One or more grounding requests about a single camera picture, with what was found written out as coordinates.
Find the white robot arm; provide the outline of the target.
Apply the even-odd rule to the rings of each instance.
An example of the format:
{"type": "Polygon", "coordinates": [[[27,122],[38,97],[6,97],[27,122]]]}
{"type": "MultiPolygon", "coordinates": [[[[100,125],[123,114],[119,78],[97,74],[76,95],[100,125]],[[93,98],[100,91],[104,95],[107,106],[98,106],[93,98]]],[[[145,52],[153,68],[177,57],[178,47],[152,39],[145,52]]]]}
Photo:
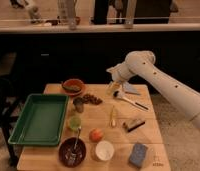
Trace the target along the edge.
{"type": "Polygon", "coordinates": [[[152,51],[132,51],[122,63],[107,69],[118,84],[128,82],[135,75],[150,83],[200,131],[200,93],[179,82],[154,66],[152,51]]]}

